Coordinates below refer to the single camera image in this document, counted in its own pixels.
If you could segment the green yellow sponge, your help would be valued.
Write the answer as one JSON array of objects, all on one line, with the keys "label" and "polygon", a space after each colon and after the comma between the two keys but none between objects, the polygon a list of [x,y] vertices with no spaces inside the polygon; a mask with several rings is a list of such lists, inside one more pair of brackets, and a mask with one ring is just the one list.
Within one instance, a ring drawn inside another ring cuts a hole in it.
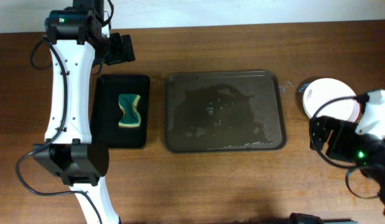
[{"label": "green yellow sponge", "polygon": [[123,116],[118,122],[120,128],[138,128],[141,125],[141,115],[137,110],[140,98],[139,95],[135,94],[118,96],[118,105],[123,112]]}]

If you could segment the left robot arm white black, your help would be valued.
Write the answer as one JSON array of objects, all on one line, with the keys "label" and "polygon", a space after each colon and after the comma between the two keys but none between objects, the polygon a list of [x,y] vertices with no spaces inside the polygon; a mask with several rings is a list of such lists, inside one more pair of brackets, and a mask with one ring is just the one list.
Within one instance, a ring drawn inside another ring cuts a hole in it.
[{"label": "left robot arm white black", "polygon": [[129,35],[111,33],[103,0],[74,1],[45,20],[52,55],[52,104],[44,143],[29,156],[69,186],[88,223],[119,223],[106,186],[109,151],[95,144],[89,124],[89,84],[96,65],[135,59]]}]

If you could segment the white plate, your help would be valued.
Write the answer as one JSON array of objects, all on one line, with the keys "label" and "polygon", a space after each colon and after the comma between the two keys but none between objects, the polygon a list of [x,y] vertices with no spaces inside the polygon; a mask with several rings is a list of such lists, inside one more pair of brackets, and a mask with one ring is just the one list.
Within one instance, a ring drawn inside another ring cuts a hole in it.
[{"label": "white plate", "polygon": [[[302,106],[305,114],[312,118],[325,103],[345,96],[356,96],[347,84],[333,78],[319,78],[304,84],[299,90],[302,94]],[[355,100],[340,100],[324,107],[320,116],[329,116],[343,121],[355,122],[359,116],[360,105]]]}]

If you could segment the brown serving tray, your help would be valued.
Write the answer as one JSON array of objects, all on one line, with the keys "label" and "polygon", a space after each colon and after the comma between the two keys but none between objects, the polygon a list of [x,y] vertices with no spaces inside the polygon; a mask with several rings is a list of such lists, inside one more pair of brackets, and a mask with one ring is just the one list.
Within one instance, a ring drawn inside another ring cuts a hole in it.
[{"label": "brown serving tray", "polygon": [[265,70],[170,76],[164,121],[174,153],[276,151],[287,142],[278,80]]}]

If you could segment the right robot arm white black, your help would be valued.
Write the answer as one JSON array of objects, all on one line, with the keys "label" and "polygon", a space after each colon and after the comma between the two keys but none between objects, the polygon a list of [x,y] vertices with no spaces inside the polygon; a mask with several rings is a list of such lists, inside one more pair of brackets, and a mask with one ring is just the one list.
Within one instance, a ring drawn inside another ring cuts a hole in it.
[{"label": "right robot arm white black", "polygon": [[[361,105],[358,123],[319,115],[337,101],[354,100]],[[346,170],[345,184],[350,192],[350,175],[360,171],[380,187],[375,196],[384,205],[385,216],[385,90],[358,96],[342,96],[320,106],[309,121],[310,148],[328,164]]]}]

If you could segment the black plastic tray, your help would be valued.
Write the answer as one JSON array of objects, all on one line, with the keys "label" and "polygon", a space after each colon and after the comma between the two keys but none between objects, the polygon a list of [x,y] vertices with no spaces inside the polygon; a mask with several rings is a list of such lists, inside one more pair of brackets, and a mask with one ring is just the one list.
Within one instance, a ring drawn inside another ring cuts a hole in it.
[{"label": "black plastic tray", "polygon": [[[90,129],[93,144],[115,149],[141,149],[147,141],[150,78],[147,75],[102,75],[97,79]],[[121,95],[140,96],[136,104],[120,107]],[[120,127],[123,118],[132,118],[127,108],[140,115],[137,127]]]}]

